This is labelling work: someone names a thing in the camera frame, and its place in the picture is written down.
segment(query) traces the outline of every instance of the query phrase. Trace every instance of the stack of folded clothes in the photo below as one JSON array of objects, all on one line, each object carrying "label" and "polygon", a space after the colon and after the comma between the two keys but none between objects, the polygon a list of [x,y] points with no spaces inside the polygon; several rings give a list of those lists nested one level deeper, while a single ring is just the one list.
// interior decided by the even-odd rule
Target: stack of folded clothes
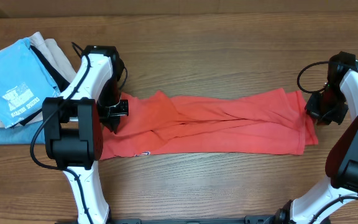
[{"label": "stack of folded clothes", "polygon": [[[40,32],[0,50],[0,144],[28,144],[42,122],[42,102],[58,96],[76,72]],[[44,143],[40,134],[37,143]]]}]

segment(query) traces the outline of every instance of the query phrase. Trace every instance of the folded clothing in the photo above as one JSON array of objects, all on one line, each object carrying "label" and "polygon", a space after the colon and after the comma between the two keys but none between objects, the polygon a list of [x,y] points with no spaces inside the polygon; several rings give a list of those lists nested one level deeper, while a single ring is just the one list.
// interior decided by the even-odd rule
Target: folded clothing
[{"label": "folded clothing", "polygon": [[303,154],[317,144],[301,92],[283,89],[220,100],[196,96],[169,98],[161,91],[129,101],[117,134],[103,130],[102,159],[184,152]]},{"label": "folded clothing", "polygon": [[[69,82],[65,80],[61,74],[57,72],[57,70],[51,65],[51,63],[45,58],[45,56],[41,53],[40,50],[38,50],[33,45],[30,46],[31,50],[34,52],[34,54],[38,57],[38,59],[41,61],[42,65],[45,69],[48,71],[48,74],[53,78],[55,83],[57,84],[57,87],[60,92],[63,92],[66,90],[66,88],[69,86]],[[39,117],[42,119],[41,114],[42,109],[39,109],[35,113],[31,114],[30,116],[24,118],[19,122],[19,124],[25,126],[27,123],[30,123],[34,119],[39,119]]]},{"label": "folded clothing", "polygon": [[30,49],[29,38],[0,52],[0,120],[9,128],[58,96],[56,82]]},{"label": "folded clothing", "polygon": [[[29,37],[31,46],[34,46],[45,57],[48,63],[60,74],[65,80],[71,82],[76,72],[74,71],[71,63],[68,61],[66,55],[57,45],[54,39],[46,39],[42,37],[40,32],[36,32]],[[27,124],[34,123],[42,120],[42,113],[37,114],[34,118],[28,121]],[[0,128],[3,128],[4,124],[0,120]]]},{"label": "folded clothing", "polygon": [[[30,144],[31,140],[42,124],[41,121],[13,129],[0,128],[0,145],[5,144]],[[36,144],[45,144],[44,131],[38,135]]]}]

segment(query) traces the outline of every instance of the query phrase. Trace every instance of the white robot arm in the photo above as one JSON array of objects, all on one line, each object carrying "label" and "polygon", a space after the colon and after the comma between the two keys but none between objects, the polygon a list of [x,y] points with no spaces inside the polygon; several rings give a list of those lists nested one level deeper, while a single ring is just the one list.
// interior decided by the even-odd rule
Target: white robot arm
[{"label": "white robot arm", "polygon": [[[43,103],[44,118],[48,118],[68,100],[45,125],[45,144],[48,157],[56,160],[70,182],[78,208],[76,223],[105,224],[111,216],[98,171],[103,150],[99,122],[116,132],[119,117],[128,115],[127,101],[120,100],[117,87],[124,64],[115,47],[105,46],[87,46],[81,60],[75,79],[61,97],[47,98]],[[69,120],[78,122],[78,129],[60,126]]]},{"label": "white robot arm", "polygon": [[[352,124],[329,153],[327,176],[304,196],[289,201],[275,215],[251,215],[242,220],[112,220],[98,173],[98,160],[103,150],[99,122],[117,131],[119,117],[128,115],[128,104],[120,100],[117,89],[124,65],[115,47],[87,46],[84,55],[88,58],[82,57],[81,68],[62,97],[47,98],[43,104],[44,118],[52,116],[45,125],[47,154],[56,160],[57,167],[64,170],[70,181],[78,207],[76,223],[328,224],[330,214],[351,200],[358,200],[358,60],[354,55],[341,52],[324,62],[330,66],[328,83],[320,90],[323,93],[313,92],[305,109],[319,123],[334,121],[340,124],[349,107]],[[54,115],[81,79],[83,83],[70,103]],[[60,123],[68,121],[77,121],[78,130],[62,129]]]},{"label": "white robot arm", "polygon": [[[331,58],[330,62],[332,61],[334,64],[330,64],[329,82],[324,88],[324,93],[314,93],[306,108],[309,109],[309,114],[313,113],[311,111],[314,111],[313,114],[323,114],[317,116],[316,119],[330,111],[334,111],[337,118],[344,114],[341,111],[343,108],[346,110],[346,106],[343,105],[344,99],[346,99],[353,123],[338,140],[327,158],[327,177],[304,196],[291,203],[289,223],[329,223],[327,217],[330,214],[354,200],[352,197],[358,199],[358,71],[356,71],[358,70],[358,60],[355,55],[341,52]],[[326,109],[324,113],[318,113],[318,110],[326,108],[326,105],[329,105],[331,109]]]}]

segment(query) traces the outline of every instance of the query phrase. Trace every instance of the blue fabric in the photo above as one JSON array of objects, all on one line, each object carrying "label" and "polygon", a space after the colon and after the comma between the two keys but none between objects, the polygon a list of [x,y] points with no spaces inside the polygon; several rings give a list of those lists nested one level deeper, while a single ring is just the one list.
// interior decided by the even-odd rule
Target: blue fabric
[{"label": "blue fabric", "polygon": [[[0,145],[3,144],[30,144],[31,140],[42,124],[42,121],[27,124],[26,126],[21,126],[17,128],[4,129],[0,128]],[[38,135],[38,138],[35,142],[36,144],[45,144],[44,131]]]},{"label": "blue fabric", "polygon": [[0,52],[0,120],[5,128],[41,109],[46,97],[59,94],[56,82],[31,50],[29,38]]}]

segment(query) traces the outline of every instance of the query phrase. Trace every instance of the beige cloth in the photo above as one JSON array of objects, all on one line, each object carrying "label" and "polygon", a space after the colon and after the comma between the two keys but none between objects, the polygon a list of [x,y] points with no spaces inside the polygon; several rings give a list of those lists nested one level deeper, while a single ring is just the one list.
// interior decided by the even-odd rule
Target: beige cloth
[{"label": "beige cloth", "polygon": [[[62,75],[62,77],[71,82],[76,73],[71,66],[71,63],[68,61],[66,55],[57,45],[56,41],[53,39],[44,40],[40,32],[36,32],[29,37],[31,45],[36,47],[42,55],[48,60],[51,66]],[[28,122],[34,123],[42,120],[42,113],[39,113],[35,118]],[[0,120],[0,128],[4,128],[4,124]]]}]

